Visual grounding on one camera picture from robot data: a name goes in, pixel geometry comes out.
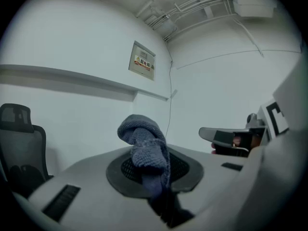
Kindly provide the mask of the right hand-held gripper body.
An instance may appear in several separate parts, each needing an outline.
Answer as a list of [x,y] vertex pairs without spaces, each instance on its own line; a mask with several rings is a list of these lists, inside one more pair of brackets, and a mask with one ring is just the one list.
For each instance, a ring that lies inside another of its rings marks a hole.
[[237,156],[247,157],[253,148],[267,145],[272,139],[286,133],[289,126],[276,101],[262,104],[257,113],[247,117],[245,128],[247,133],[241,133],[241,142],[249,142],[249,149],[237,149]]

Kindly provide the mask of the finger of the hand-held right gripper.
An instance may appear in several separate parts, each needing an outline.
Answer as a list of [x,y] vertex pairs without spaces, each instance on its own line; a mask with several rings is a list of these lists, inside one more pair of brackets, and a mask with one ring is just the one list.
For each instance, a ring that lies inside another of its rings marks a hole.
[[249,129],[206,128],[199,129],[199,136],[216,145],[233,145],[233,138],[239,134],[248,134]]

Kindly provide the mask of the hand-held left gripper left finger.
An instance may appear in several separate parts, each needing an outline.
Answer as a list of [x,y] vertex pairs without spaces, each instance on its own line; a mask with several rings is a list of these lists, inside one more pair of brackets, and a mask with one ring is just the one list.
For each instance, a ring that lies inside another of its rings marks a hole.
[[70,231],[165,231],[166,225],[145,199],[124,197],[108,182],[106,169],[129,147],[74,163],[41,185],[29,202],[42,211],[65,186],[80,188],[58,226]]

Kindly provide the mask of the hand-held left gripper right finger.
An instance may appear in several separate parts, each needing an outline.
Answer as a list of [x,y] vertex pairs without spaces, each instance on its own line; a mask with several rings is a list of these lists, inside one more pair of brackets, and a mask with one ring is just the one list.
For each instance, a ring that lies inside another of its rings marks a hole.
[[209,154],[175,145],[170,145],[170,148],[196,160],[204,170],[200,182],[192,191],[178,194],[183,209],[194,215],[199,215],[207,209],[225,213],[239,211],[243,204],[241,197],[236,196],[235,191],[239,171],[224,167],[222,164],[244,166],[247,158]]

